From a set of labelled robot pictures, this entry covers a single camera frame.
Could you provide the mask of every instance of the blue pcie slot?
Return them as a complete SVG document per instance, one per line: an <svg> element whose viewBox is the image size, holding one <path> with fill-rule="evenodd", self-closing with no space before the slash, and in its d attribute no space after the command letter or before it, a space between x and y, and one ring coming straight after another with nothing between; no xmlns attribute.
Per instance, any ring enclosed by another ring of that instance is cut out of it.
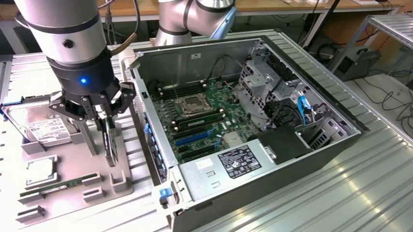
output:
<svg viewBox="0 0 413 232"><path fill-rule="evenodd" d="M184 144L189 144L192 142L196 142L197 140L206 139L212 136L212 134L213 134L213 130L209 130L208 132L198 134L198 135L194 135L193 137L177 140L176 146L181 146Z"/></svg>

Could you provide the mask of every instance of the cpu socket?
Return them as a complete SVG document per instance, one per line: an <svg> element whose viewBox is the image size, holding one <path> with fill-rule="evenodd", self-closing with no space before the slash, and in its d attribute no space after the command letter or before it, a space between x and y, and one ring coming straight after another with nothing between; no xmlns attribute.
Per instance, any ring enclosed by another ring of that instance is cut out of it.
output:
<svg viewBox="0 0 413 232"><path fill-rule="evenodd" d="M212 110L212 107L202 94L184 97L178 100L178 103L181 104L184 114L186 116L192 116L194 114Z"/></svg>

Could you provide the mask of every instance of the warning label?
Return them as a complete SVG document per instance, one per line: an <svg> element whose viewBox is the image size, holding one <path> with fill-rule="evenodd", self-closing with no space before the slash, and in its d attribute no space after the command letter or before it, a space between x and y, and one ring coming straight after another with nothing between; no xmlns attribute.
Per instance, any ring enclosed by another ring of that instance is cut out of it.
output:
<svg viewBox="0 0 413 232"><path fill-rule="evenodd" d="M263 167L248 145L220 154L218 158L233 179Z"/></svg>
<svg viewBox="0 0 413 232"><path fill-rule="evenodd" d="M62 118L31 122L26 126L41 143L50 143L71 137Z"/></svg>

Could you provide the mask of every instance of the blue led light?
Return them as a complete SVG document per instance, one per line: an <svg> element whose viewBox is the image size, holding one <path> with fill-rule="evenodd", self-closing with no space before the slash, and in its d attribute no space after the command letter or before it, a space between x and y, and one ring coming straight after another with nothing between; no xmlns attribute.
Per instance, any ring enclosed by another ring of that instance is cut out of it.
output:
<svg viewBox="0 0 413 232"><path fill-rule="evenodd" d="M85 77L81 78L81 83L86 84L89 82L89 79L86 79Z"/></svg>

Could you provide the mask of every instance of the screw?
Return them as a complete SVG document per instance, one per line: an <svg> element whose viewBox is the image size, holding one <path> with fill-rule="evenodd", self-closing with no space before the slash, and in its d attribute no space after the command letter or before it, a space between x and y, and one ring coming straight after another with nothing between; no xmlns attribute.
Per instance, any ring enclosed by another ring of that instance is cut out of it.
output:
<svg viewBox="0 0 413 232"><path fill-rule="evenodd" d="M75 42L73 40L65 40L62 42L63 46L69 49L71 49L73 47L75 47Z"/></svg>

